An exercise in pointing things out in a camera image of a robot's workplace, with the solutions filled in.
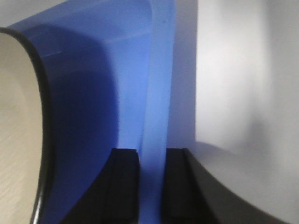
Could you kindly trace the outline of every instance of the white surface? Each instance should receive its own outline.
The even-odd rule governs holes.
[[[0,27],[7,27],[65,0],[0,0]]]
[[[194,151],[256,207],[299,223],[299,2],[200,0]]]
[[[28,224],[36,197],[42,110],[31,60],[0,34],[0,223]]]

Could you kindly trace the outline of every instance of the blue plastic container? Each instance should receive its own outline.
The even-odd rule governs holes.
[[[139,223],[160,223],[174,26],[173,0],[70,0],[10,26],[50,83],[56,166],[44,224],[68,213],[113,147],[138,150]]]

